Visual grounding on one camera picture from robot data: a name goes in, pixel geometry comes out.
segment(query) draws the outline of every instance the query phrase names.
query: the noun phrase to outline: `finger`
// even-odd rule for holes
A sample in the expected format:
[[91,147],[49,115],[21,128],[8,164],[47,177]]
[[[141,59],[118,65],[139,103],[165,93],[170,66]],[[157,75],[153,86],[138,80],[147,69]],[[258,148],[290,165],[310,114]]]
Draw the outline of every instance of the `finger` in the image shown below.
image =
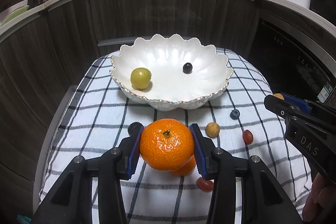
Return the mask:
[[336,193],[335,187],[331,186],[325,187],[321,190],[318,200],[322,208],[325,208],[330,203],[335,193]]
[[311,186],[311,193],[315,204],[319,202],[319,194],[321,190],[326,186],[325,180],[320,173],[318,173]]
[[306,204],[302,210],[302,218],[305,222],[310,222],[317,214],[317,204],[313,201],[312,193],[309,194]]

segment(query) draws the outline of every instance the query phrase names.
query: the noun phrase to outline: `plate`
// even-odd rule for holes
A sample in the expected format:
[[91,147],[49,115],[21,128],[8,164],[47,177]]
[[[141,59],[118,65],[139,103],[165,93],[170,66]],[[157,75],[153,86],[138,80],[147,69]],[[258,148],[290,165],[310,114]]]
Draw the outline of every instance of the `plate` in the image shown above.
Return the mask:
[[18,15],[28,11],[29,5],[16,8],[13,12],[11,12],[8,16],[5,17],[5,19],[2,21],[0,27],[4,24],[6,24],[8,21],[12,20],[13,18],[17,17]]
[[[190,74],[183,73],[187,62],[193,65]],[[162,111],[195,109],[225,91],[233,74],[227,62],[228,57],[218,55],[214,45],[203,46],[197,38],[156,34],[150,40],[138,37],[132,46],[122,45],[120,55],[111,57],[110,75],[134,102]],[[145,90],[137,90],[130,81],[131,72],[139,67],[152,73]]]

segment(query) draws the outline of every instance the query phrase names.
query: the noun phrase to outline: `blueberry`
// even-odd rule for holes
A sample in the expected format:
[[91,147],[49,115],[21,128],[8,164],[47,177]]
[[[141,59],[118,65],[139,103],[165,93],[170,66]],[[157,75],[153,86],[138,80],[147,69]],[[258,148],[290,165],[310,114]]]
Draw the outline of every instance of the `blueberry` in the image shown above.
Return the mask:
[[230,113],[230,118],[233,120],[237,120],[240,116],[240,112],[238,109],[234,109],[233,111],[231,111]]
[[185,63],[183,65],[183,72],[184,73],[191,73],[192,70],[193,70],[193,65],[191,65],[191,63]]
[[139,123],[139,122],[133,122],[133,123],[131,123],[131,124],[128,126],[128,128],[127,128],[127,132],[128,132],[129,135],[132,135],[133,130],[135,129],[135,126],[136,126],[137,124],[140,124],[140,123]]

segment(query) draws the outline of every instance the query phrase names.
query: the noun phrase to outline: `scalloped bowl rim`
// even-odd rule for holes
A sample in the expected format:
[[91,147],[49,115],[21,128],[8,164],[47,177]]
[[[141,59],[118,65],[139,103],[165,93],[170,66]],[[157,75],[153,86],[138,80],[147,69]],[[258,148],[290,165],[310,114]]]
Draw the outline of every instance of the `scalloped bowl rim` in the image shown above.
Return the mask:
[[[173,34],[173,35],[172,35],[171,37],[169,37],[169,38],[165,38],[165,37],[163,37],[163,36],[160,35],[160,34],[155,34],[154,36],[152,36],[151,39],[153,39],[153,38],[156,37],[156,36],[160,36],[160,37],[162,37],[162,38],[164,38],[164,39],[171,39],[171,38],[174,37],[174,36],[179,36],[179,38],[181,38],[181,39],[184,40],[184,41],[189,41],[189,40],[191,40],[191,39],[195,39],[195,38],[196,38],[196,37],[193,37],[193,38],[190,38],[190,39],[188,39],[188,40],[185,40],[185,39],[183,39],[179,34]],[[136,42],[137,40],[150,41],[151,39],[146,40],[146,39],[144,39],[144,38],[142,38],[142,37],[138,37],[138,38],[134,41],[134,44],[135,44],[135,42]],[[206,46],[204,46],[204,45],[201,44],[201,42],[200,42],[200,40],[199,40],[198,38],[196,38],[196,39],[197,39],[197,41],[199,42],[199,44],[200,44],[202,47],[206,47]],[[217,53],[216,47],[215,47],[214,45],[207,45],[207,46],[212,46],[212,47],[214,48],[215,52],[216,52],[216,55],[219,56],[219,54]],[[227,64],[228,64],[228,56],[227,56],[226,54],[224,54],[224,55],[227,57],[227,60],[226,60],[226,67],[229,68],[229,67],[227,66]],[[112,66],[113,66],[113,69],[115,69],[115,66],[114,66],[114,64],[113,64],[113,60],[112,60],[113,57],[114,57],[113,55],[110,57],[110,61],[111,61],[111,64],[112,64]],[[216,91],[216,92],[213,92],[213,93],[210,93],[209,95],[205,95],[205,96],[201,96],[201,97],[192,99],[192,100],[190,100],[190,101],[176,101],[176,102],[172,102],[172,101],[168,101],[168,100],[162,100],[162,99],[148,99],[148,98],[145,97],[145,96],[137,95],[137,94],[135,94],[134,92],[132,92],[132,91],[128,90],[127,88],[125,88],[124,85],[114,77],[114,75],[112,74],[112,71],[111,71],[111,70],[110,70],[110,76],[111,76],[112,79],[113,79],[113,80],[120,86],[120,88],[121,88],[122,90],[124,90],[125,92],[127,92],[127,93],[129,93],[129,94],[131,94],[131,95],[133,95],[133,96],[135,96],[135,97],[137,97],[137,98],[144,99],[144,100],[147,101],[147,102],[164,102],[164,103],[168,103],[168,104],[174,104],[174,105],[177,105],[177,104],[189,104],[189,103],[192,103],[192,102],[195,102],[195,101],[202,100],[202,99],[204,99],[204,98],[211,98],[212,96],[218,94],[219,92],[224,91],[224,90],[227,88],[227,86],[229,85],[229,82],[228,82],[228,81],[229,81],[229,79],[231,78],[231,76],[233,75],[233,72],[234,72],[234,69],[233,69],[233,68],[231,68],[231,69],[232,69],[231,74],[228,76],[228,78],[225,79],[225,82],[226,82],[225,86],[224,86],[223,88],[221,88],[220,90],[218,90],[218,91]]]

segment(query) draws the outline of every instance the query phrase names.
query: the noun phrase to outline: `white tablecloth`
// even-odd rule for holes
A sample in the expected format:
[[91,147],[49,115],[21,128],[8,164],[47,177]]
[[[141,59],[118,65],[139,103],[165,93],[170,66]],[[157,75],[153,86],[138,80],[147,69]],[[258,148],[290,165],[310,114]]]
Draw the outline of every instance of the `white tablecloth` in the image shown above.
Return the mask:
[[[272,94],[266,79],[249,62],[231,51],[217,49],[229,57],[228,66],[235,72],[226,92],[195,110],[176,109],[161,112],[149,105],[137,104],[122,93],[109,75],[110,56],[96,60],[78,86],[55,133],[47,158],[41,200],[64,168],[76,155],[86,159],[98,157],[128,137],[127,127],[138,121],[144,126],[162,118],[177,119],[187,126],[198,123],[203,135],[209,122],[217,122],[220,135],[213,139],[236,157],[258,155],[276,176],[301,213],[311,190],[307,160],[284,139],[284,120],[265,109],[264,97]],[[233,108],[240,118],[232,120]],[[254,136],[245,145],[242,131]],[[197,168],[185,177],[152,169],[140,157],[136,173],[129,181],[121,181],[125,211],[133,223],[205,223],[211,193],[202,192],[195,184]],[[241,222],[241,182],[236,180],[236,223]],[[99,223],[97,179],[93,181],[92,218]]]

